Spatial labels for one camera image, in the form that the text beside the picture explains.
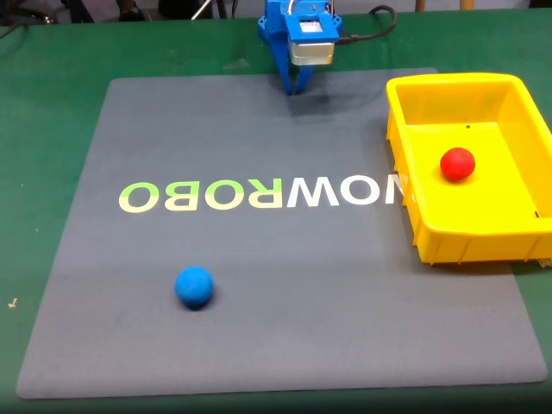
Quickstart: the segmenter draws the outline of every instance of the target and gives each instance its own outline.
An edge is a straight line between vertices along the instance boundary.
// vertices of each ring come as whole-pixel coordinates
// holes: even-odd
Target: red ball
[[[475,169],[475,158],[465,148],[449,149],[441,158],[442,174],[450,181],[469,177]]]

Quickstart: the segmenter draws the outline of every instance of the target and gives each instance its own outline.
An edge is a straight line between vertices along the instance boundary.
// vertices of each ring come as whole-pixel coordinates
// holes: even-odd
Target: table surface
[[[435,67],[507,72],[529,88],[552,124],[552,9],[401,14],[386,38],[339,47],[332,71]],[[520,386],[271,392],[163,398],[21,401],[17,375],[78,177],[113,78],[275,72],[254,20],[32,27],[0,41],[0,411],[549,412],[552,379]],[[351,33],[371,16],[345,16]],[[549,370],[552,271],[514,266]],[[9,308],[14,298],[16,308]]]

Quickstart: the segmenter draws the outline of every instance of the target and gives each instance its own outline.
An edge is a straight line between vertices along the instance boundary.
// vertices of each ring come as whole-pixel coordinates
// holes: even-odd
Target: blue ball
[[[207,304],[213,296],[214,289],[210,273],[199,266],[184,269],[174,283],[176,296],[191,309],[198,309]]]

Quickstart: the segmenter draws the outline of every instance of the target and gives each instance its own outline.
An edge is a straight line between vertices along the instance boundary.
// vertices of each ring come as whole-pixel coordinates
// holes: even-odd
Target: tray
[[[422,262],[552,257],[552,137],[519,78],[395,78],[387,97],[387,140]],[[475,158],[457,183],[439,166],[453,147]]]

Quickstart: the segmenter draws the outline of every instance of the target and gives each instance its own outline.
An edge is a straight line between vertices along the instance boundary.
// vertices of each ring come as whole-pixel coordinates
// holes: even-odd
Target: ball
[[[215,285],[210,273],[202,267],[187,267],[176,278],[174,291],[180,302],[196,310],[210,301]]]
[[[441,171],[449,181],[469,177],[475,169],[475,158],[465,148],[452,148],[441,158]]]

